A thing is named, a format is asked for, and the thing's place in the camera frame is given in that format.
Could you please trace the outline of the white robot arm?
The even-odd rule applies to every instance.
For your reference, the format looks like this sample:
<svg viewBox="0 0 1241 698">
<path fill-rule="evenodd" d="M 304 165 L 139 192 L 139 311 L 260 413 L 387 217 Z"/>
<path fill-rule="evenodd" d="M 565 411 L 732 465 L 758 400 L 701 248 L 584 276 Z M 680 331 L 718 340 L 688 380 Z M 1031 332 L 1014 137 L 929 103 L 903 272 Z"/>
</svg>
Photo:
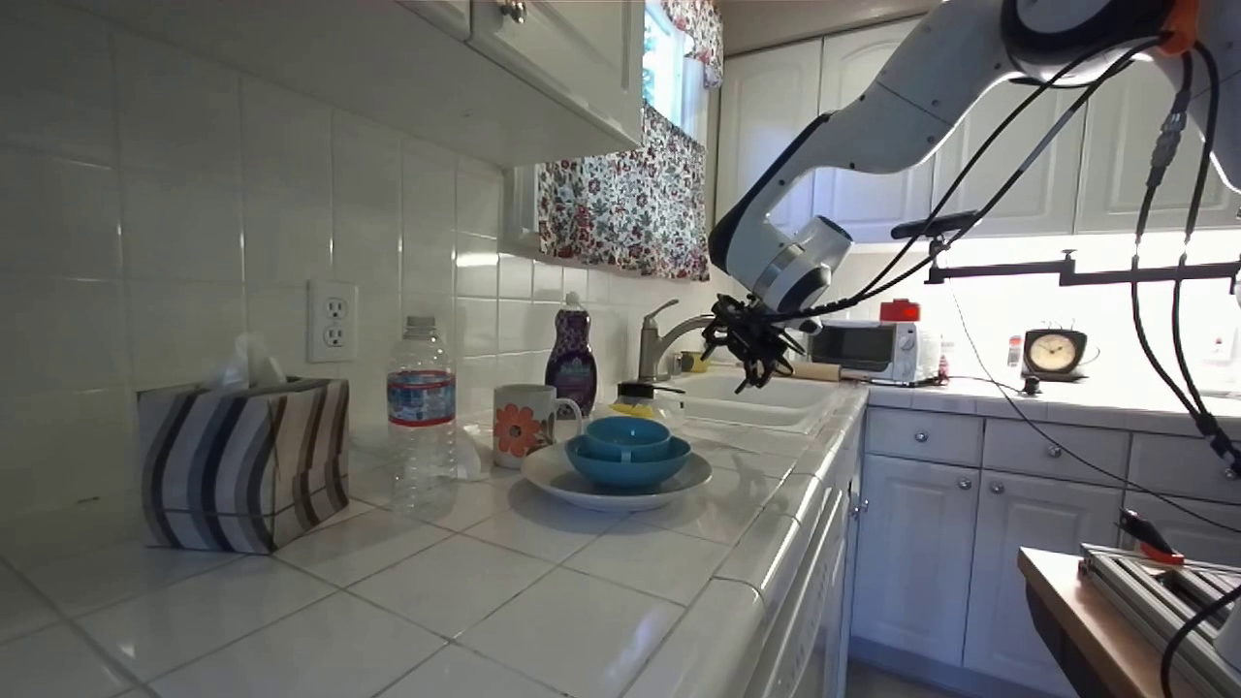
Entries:
<svg viewBox="0 0 1241 698">
<path fill-rule="evenodd" d="M 1227 126 L 1239 112 L 1239 44 L 1241 0 L 942 0 L 846 107 L 799 126 L 710 228 L 710 261 L 750 300 L 713 302 L 706 345 L 743 359 L 743 389 L 792 372 L 788 331 L 850 300 L 839 307 L 824 300 L 832 285 L 824 241 L 839 237 L 839 225 L 820 221 L 797 241 L 774 225 L 774 210 L 824 165 L 900 173 L 929 161 L 966 112 L 1010 82 L 1090 88 L 1133 55 L 1150 55 L 1163 73 L 1179 59 L 1200 59 L 1217 68 L 1217 94 L 1196 95 L 1191 115 L 1223 183 L 1239 184 L 1241 151 Z"/>
</svg>

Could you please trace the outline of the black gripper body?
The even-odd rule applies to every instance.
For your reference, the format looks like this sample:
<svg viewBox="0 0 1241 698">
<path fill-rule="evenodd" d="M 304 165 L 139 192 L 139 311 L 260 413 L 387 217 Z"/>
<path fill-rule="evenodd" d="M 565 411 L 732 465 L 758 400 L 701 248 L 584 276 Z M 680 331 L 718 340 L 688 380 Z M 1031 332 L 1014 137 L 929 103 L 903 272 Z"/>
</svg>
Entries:
<svg viewBox="0 0 1241 698">
<path fill-rule="evenodd" d="M 780 331 L 763 307 L 718 294 L 701 331 L 701 353 L 728 350 L 743 363 L 743 389 L 763 389 L 774 377 L 792 377 L 799 340 Z"/>
</svg>

